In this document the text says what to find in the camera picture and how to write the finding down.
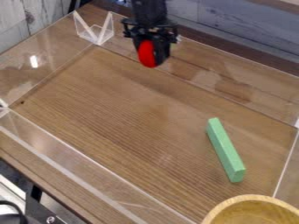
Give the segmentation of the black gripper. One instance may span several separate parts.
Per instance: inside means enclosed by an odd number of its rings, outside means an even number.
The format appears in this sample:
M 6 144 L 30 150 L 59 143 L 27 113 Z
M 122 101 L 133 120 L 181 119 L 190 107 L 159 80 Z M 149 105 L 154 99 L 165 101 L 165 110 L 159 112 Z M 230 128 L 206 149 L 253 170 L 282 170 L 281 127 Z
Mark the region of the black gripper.
M 178 24 L 170 19 L 155 24 L 142 24 L 129 17 L 122 19 L 122 25 L 125 26 L 125 37 L 134 39 L 138 54 L 143 38 L 154 38 L 155 65 L 161 66 L 170 58 L 171 43 L 178 43 L 179 41 Z

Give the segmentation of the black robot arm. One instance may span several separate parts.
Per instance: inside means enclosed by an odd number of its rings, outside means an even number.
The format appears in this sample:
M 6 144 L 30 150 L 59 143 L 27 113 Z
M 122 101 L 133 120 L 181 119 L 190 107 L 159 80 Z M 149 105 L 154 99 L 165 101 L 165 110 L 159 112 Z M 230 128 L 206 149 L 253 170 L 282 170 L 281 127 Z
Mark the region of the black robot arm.
M 145 67 L 159 67 L 179 41 L 178 24 L 167 17 L 166 0 L 133 0 L 133 17 L 122 19 L 125 37 L 133 39 Z

